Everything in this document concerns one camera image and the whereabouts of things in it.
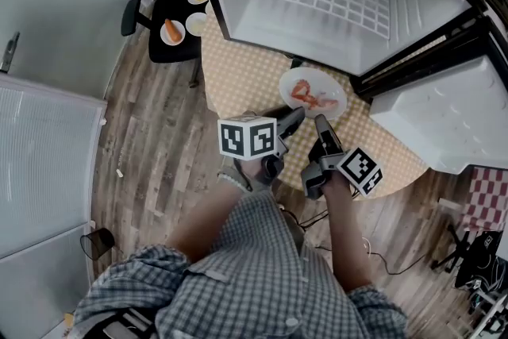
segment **wooden floor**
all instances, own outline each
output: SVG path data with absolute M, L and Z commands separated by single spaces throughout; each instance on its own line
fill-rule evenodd
M 217 115 L 206 108 L 202 77 L 199 87 L 187 86 L 192 66 L 150 62 L 146 30 L 133 36 L 122 54 L 107 91 L 92 200 L 92 218 L 113 232 L 118 248 L 95 263 L 96 275 L 143 245 L 164 242 L 215 183 L 223 161 Z M 391 272 L 426 254 L 401 275 L 388 275 L 381 259 L 371 255 L 375 283 L 407 312 L 411 337 L 455 337 L 451 328 L 464 331 L 458 327 L 470 318 L 467 294 L 452 287 L 454 273 L 429 268 L 432 259 L 446 255 L 450 243 L 437 199 L 460 201 L 467 187 L 468 174 L 429 170 L 391 196 L 356 205 L 364 237 L 373 252 L 387 259 Z M 301 221 L 325 208 L 284 185 L 275 186 L 275 195 Z M 307 238 L 329 247 L 328 222 L 313 226 Z

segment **red checkered cloth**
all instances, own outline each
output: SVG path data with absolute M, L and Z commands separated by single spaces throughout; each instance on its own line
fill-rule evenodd
M 475 167 L 468 201 L 460 216 L 465 230 L 504 230 L 508 214 L 508 171 Z

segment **person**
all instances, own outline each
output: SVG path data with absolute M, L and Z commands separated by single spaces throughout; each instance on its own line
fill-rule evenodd
M 100 337 L 126 309 L 151 311 L 148 337 L 161 339 L 405 337 L 405 314 L 372 285 L 347 179 L 333 171 L 322 188 L 332 272 L 259 173 L 259 160 L 222 168 L 165 245 L 99 276 L 70 337 Z

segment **round table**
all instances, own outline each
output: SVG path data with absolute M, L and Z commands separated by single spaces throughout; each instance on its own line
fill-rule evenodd
M 225 40 L 213 9 L 210 6 L 207 9 L 202 34 L 202 68 L 207 98 L 219 117 L 237 116 L 246 110 L 261 112 L 282 105 L 279 78 L 290 69 L 291 60 L 280 52 Z M 423 161 L 369 118 L 370 106 L 354 94 L 346 75 L 307 62 L 304 66 L 331 75 L 348 96 L 346 112 L 329 122 L 345 149 L 364 148 L 380 164 L 383 180 L 368 198 L 392 194 L 427 170 Z M 287 140 L 290 151 L 284 156 L 286 167 L 279 177 L 281 181 L 302 190 L 300 172 L 309 163 L 307 154 L 317 137 L 314 120 L 306 118 Z

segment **carrot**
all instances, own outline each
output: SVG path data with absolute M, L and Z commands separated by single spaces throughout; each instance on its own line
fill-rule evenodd
M 171 41 L 174 43 L 178 43 L 180 40 L 182 40 L 182 34 L 178 29 L 175 27 L 175 25 L 171 22 L 171 20 L 166 19 L 164 22 L 166 25 L 166 31 L 168 36 L 171 38 Z

